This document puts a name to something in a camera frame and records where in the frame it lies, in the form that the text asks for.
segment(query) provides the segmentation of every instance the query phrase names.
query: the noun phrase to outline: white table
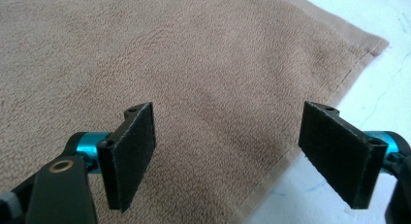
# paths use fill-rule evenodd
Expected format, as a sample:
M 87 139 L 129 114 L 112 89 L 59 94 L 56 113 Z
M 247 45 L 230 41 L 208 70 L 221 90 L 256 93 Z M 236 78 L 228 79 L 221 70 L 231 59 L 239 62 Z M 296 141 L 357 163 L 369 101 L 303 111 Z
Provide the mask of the white table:
M 337 108 L 363 131 L 394 131 L 411 144 L 411 0 L 308 1 L 390 42 Z M 369 209 L 352 210 L 302 154 L 248 223 L 385 223 L 395 183 L 380 175 Z

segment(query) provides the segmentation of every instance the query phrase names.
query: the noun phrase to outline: black plastic part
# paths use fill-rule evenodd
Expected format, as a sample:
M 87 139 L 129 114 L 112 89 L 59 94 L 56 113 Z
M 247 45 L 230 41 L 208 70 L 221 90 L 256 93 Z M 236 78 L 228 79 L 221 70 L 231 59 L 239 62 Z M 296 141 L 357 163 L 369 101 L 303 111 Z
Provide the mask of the black plastic part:
M 10 220 L 10 221 L 8 221 L 4 224 L 25 224 L 25 214 L 13 219 L 13 220 Z
M 351 208 L 368 208 L 388 145 L 328 106 L 305 102 L 299 146 Z
M 82 159 L 77 156 L 58 157 L 37 172 L 34 184 L 27 224 L 97 223 Z
M 0 201 L 0 223 L 5 223 L 12 219 L 12 213 L 7 203 Z
M 79 133 L 74 134 L 67 141 L 66 147 L 64 148 L 63 152 L 58 157 L 75 155 L 77 146 L 79 144 L 79 140 L 84 134 L 85 132 L 79 132 Z M 18 196 L 18 200 L 20 201 L 20 205 L 21 205 L 21 209 L 23 213 L 28 211 L 28 204 L 31 199 L 35 177 L 36 177 L 36 174 L 32 175 L 31 177 L 26 179 L 23 183 L 21 183 L 15 189 L 12 190 L 12 192 L 14 192 Z
M 386 211 L 387 223 L 411 223 L 411 156 L 405 158 Z
M 152 104 L 132 107 L 124 117 L 97 147 L 109 208 L 122 212 L 130 206 L 155 148 Z

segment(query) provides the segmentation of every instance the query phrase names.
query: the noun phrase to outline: black rubber pad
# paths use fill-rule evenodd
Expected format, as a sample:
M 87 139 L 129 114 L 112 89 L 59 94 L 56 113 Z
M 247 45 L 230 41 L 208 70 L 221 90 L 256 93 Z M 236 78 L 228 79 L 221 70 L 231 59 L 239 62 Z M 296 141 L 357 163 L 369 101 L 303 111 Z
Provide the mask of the black rubber pad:
M 305 102 L 299 146 L 351 208 L 368 208 L 387 144 L 339 117 L 339 111 Z
M 156 146 L 151 103 L 130 108 L 124 116 L 120 127 L 98 146 L 109 207 L 123 212 L 130 206 Z

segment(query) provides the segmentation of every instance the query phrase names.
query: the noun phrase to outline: blue metal part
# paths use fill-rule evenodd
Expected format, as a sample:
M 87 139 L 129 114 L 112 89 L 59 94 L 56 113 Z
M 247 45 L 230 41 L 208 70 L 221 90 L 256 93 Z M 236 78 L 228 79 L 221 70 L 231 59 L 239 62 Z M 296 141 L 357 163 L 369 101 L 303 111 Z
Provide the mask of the blue metal part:
M 86 161 L 86 164 L 87 161 L 88 163 L 95 163 L 93 171 L 90 172 L 91 174 L 101 173 L 99 156 L 97 154 L 97 144 L 108 135 L 109 133 L 107 132 L 88 132 L 79 140 L 76 155 L 82 157 L 84 161 Z

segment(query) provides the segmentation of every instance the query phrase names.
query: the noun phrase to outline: brown towel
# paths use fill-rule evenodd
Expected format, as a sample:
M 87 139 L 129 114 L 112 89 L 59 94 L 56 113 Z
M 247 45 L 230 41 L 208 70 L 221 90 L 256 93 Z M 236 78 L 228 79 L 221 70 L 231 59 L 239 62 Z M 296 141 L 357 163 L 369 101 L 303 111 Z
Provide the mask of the brown towel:
M 237 223 L 299 153 L 304 100 L 336 105 L 387 42 L 304 0 L 1 0 L 0 192 L 78 131 L 152 101 L 157 149 L 100 223 Z

